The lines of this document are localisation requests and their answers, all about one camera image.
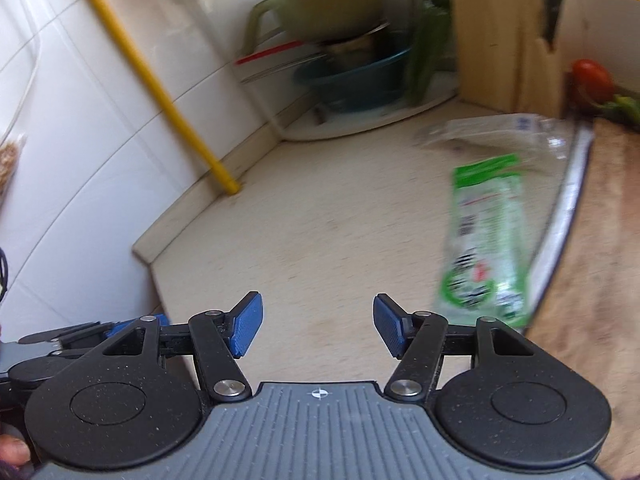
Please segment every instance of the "finger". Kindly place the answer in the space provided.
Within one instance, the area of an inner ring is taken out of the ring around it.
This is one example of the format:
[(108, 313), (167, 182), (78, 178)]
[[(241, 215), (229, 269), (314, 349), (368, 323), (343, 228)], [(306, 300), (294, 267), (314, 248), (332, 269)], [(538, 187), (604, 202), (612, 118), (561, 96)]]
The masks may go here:
[(19, 467), (31, 458), (31, 451), (19, 438), (11, 435), (0, 435), (0, 460)]

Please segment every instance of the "green plastic bag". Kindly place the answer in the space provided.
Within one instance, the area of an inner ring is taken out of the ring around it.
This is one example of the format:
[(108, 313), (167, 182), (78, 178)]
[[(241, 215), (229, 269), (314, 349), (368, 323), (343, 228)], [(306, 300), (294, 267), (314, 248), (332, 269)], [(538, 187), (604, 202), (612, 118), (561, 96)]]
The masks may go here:
[(451, 324), (492, 316), (514, 327), (529, 319), (522, 178), (516, 155), (456, 168), (447, 264), (437, 312)]

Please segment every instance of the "wooden cutting board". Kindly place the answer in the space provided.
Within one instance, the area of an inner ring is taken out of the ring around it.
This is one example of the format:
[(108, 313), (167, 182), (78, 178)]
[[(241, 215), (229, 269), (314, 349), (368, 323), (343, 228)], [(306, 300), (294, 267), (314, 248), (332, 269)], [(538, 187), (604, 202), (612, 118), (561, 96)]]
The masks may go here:
[(562, 115), (558, 42), (540, 36), (545, 0), (453, 0), (460, 97), (506, 113)]
[(574, 224), (527, 337), (595, 384), (613, 424), (598, 464), (640, 474), (640, 136), (598, 120)]

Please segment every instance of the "white cable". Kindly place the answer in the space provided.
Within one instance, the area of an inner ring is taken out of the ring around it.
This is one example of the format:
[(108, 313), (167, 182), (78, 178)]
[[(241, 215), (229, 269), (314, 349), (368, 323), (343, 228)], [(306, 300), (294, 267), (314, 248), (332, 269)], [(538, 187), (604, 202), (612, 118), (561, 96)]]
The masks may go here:
[(38, 26), (36, 25), (36, 21), (34, 18), (33, 7), (31, 7), (30, 0), (20, 0), (20, 4), (24, 10), (24, 14), (27, 17), (27, 22), (29, 23), (29, 28), (31, 29), (31, 35), (33, 36), (33, 42), (36, 49), (35, 61), (33, 63), (33, 68), (31, 69), (31, 75), (29, 76), (29, 80), (27, 81), (27, 86), (24, 88), (24, 92), (22, 93), (22, 97), (18, 102), (18, 105), (15, 109), (14, 116), (9, 121), (9, 125), (7, 126), (4, 134), (0, 137), (0, 146), (4, 144), (5, 140), (14, 129), (15, 123), (22, 112), (22, 108), (24, 108), (24, 103), (27, 101), (27, 97), (29, 96), (29, 92), (31, 91), (31, 86), (33, 85), (33, 81), (36, 78), (36, 72), (38, 71), (38, 67), (40, 66), (40, 57), (42, 56), (42, 42), (40, 40), (40, 32), (38, 31)]

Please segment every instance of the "circular black disc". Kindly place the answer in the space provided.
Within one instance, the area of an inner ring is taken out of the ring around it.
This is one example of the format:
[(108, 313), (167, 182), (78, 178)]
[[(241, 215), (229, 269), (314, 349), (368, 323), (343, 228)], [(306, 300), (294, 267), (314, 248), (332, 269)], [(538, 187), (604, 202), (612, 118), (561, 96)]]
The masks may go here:
[(445, 384), (435, 415), (446, 434), (472, 455), (517, 469), (593, 459), (610, 426), (604, 396), (568, 368), (530, 371), (511, 367), (510, 359)]
[(566, 409), (564, 397), (538, 383), (509, 383), (491, 396), (494, 410), (521, 424), (548, 424), (560, 418)]
[(73, 359), (58, 356), (36, 357), (12, 366), (9, 370), (9, 379), (20, 388), (33, 390), (73, 362)]
[(71, 399), (71, 411), (96, 426), (123, 424), (138, 416), (146, 404), (145, 393), (125, 383), (98, 383), (80, 390)]
[(138, 356), (81, 358), (33, 393), (24, 420), (47, 460), (114, 470), (187, 439), (200, 421), (200, 398), (192, 384)]

